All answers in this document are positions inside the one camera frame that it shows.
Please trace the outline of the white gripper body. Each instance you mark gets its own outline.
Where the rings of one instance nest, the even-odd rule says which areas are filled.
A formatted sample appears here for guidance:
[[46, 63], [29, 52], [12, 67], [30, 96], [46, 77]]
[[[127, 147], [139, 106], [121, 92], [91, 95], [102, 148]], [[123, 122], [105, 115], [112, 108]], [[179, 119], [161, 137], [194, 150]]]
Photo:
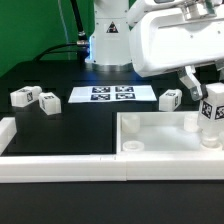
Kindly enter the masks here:
[[141, 77], [224, 59], [224, 6], [216, 17], [186, 21], [180, 8], [146, 14], [130, 32], [133, 67]]

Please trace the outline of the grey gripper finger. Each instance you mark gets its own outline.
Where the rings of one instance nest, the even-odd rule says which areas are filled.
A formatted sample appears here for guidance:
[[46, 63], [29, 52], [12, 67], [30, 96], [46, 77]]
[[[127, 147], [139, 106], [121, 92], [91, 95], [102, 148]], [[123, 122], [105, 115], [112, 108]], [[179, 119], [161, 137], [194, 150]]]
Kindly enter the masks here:
[[201, 100], [203, 97], [201, 84], [195, 77], [196, 70], [194, 66], [181, 67], [177, 71], [180, 81], [190, 91], [193, 101]]

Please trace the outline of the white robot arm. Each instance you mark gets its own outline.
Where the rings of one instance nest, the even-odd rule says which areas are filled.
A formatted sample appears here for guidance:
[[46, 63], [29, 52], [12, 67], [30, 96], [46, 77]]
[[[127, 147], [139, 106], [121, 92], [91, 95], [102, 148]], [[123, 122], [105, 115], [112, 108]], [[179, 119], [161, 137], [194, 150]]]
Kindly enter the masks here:
[[193, 100], [207, 96], [197, 67], [224, 67], [224, 0], [94, 0], [90, 69], [142, 77], [176, 71]]

